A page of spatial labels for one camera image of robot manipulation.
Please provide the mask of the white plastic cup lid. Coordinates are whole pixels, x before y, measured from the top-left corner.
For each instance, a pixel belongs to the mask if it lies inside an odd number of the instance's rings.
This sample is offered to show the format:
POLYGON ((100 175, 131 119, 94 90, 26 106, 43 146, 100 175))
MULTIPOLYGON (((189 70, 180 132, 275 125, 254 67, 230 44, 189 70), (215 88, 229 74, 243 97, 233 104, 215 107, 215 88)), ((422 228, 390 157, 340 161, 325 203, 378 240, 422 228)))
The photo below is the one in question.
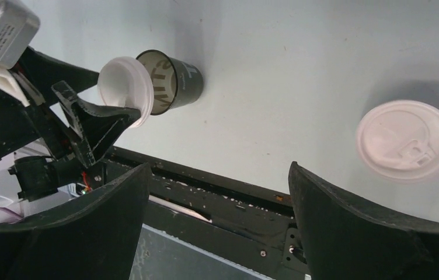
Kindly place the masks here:
POLYGON ((154 106, 154 88, 150 74, 132 57, 110 60, 99 72, 97 90, 107 106, 138 109, 141 116, 131 128, 146 122, 154 106))

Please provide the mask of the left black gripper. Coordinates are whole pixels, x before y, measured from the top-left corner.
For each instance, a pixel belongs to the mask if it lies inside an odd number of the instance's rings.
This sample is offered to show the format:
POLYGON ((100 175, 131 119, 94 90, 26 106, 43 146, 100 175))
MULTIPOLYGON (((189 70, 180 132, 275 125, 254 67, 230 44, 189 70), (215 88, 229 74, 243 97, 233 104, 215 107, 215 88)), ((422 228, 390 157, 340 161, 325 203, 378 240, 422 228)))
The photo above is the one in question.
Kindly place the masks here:
POLYGON ((99 73, 60 61, 28 47, 9 70, 29 106, 0 89, 0 161, 42 140, 45 156, 17 160, 10 170, 24 194, 51 194, 86 177, 119 136, 141 117, 136 108, 99 106, 81 99, 99 73), (69 128, 51 110, 58 103, 69 128))

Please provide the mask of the black paper coffee cup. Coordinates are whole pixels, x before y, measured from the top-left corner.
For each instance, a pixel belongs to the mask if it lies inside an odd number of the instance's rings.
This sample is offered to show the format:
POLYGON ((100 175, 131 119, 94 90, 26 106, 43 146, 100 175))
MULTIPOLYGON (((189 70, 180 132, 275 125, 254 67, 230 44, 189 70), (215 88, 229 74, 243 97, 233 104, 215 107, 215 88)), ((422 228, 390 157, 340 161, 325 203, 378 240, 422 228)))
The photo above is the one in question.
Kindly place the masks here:
POLYGON ((192 104, 204 90, 204 78, 197 67, 158 50, 146 50, 136 57, 148 71, 154 91, 153 116, 192 104))

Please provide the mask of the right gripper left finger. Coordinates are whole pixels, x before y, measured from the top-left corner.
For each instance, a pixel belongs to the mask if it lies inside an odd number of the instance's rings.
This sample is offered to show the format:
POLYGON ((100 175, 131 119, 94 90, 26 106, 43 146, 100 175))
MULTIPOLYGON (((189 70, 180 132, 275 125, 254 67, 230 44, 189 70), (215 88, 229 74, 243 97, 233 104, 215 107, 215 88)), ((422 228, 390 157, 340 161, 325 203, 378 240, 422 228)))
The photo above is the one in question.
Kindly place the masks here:
POLYGON ((0 279, 129 279, 149 198, 142 164, 16 223, 0 223, 0 279))

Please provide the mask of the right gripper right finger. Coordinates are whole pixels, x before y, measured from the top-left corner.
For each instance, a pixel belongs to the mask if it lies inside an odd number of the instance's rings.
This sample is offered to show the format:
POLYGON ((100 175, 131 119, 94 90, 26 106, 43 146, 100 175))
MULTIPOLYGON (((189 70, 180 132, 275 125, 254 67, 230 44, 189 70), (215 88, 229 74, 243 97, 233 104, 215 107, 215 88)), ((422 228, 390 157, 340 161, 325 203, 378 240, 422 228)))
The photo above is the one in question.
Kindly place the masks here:
POLYGON ((439 223, 376 204, 293 162, 288 174, 313 279, 439 279, 439 223))

